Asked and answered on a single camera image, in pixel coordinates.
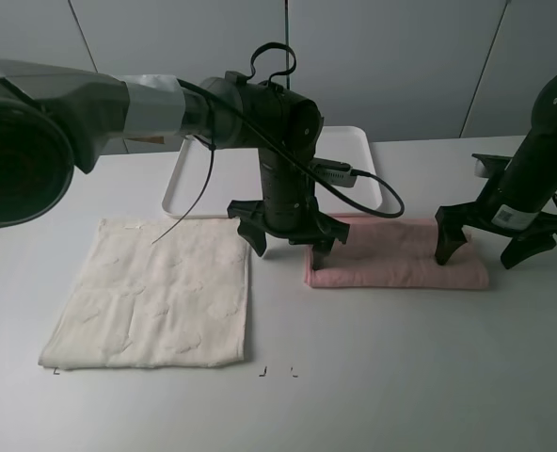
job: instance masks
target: white table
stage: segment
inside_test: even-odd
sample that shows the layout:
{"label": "white table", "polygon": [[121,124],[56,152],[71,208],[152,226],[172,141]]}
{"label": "white table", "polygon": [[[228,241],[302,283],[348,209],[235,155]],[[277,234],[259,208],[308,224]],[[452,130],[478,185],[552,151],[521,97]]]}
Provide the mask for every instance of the white table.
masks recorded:
{"label": "white table", "polygon": [[[432,217],[479,193],[471,153],[519,142],[373,152],[406,214]],[[482,232],[488,291],[313,290],[302,249],[272,241],[252,256],[246,363],[38,367],[99,218],[161,217],[175,159],[102,157],[48,215],[0,230],[0,451],[557,451],[557,248],[506,271],[506,239]]]}

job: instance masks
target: silver tape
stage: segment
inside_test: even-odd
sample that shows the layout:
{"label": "silver tape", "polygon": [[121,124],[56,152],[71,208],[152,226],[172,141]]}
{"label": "silver tape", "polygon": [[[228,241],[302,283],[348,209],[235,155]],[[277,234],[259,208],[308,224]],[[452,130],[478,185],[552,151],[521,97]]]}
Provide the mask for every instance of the silver tape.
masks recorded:
{"label": "silver tape", "polygon": [[130,105],[124,134],[131,137],[177,135],[183,123],[183,89],[174,75],[114,75],[128,88]]}

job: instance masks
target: white tray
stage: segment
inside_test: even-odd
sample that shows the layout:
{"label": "white tray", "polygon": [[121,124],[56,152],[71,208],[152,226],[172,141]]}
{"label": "white tray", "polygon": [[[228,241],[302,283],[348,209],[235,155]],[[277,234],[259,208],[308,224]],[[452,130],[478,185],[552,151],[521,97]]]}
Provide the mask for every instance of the white tray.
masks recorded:
{"label": "white tray", "polygon": [[[375,174],[366,134],[357,127],[325,127],[318,138],[315,156],[346,162],[353,168]],[[179,218],[191,206],[201,191],[209,162],[209,151],[198,141],[186,139],[183,142],[162,200],[162,208],[166,214]],[[377,208],[383,201],[379,185],[368,178],[358,177],[352,188],[336,188],[354,201],[371,208]],[[321,211],[326,214],[359,214],[358,210],[338,200],[319,185],[316,185],[316,197]],[[225,218],[226,209],[232,200],[261,198],[257,150],[217,150],[210,184],[189,217]]]}

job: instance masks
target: pink towel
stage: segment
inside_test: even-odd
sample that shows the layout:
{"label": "pink towel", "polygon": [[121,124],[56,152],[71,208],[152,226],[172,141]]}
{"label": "pink towel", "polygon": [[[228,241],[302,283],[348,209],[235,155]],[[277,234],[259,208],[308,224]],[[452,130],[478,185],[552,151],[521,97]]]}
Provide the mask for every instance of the pink towel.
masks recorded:
{"label": "pink towel", "polygon": [[335,242],[322,269],[311,269],[311,249],[306,251],[305,281],[310,287],[488,286],[487,270],[470,243],[460,247],[445,266],[436,263],[438,225],[434,219],[339,220],[351,224],[347,244]]}

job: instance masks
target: cloth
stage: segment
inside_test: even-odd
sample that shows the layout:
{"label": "cloth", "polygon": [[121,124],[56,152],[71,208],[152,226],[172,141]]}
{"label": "cloth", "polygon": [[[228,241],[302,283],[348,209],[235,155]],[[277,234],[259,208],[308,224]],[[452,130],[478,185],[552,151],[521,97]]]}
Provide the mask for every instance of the cloth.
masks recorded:
{"label": "cloth", "polygon": [[305,282],[311,287],[488,286],[487,270],[470,243],[460,247],[445,266],[436,263],[438,225],[433,219],[339,220],[351,223],[347,243],[335,243],[322,269],[311,269],[311,250],[306,251]]}
{"label": "cloth", "polygon": [[238,220],[104,219],[44,367],[211,367],[242,361],[249,247]]}

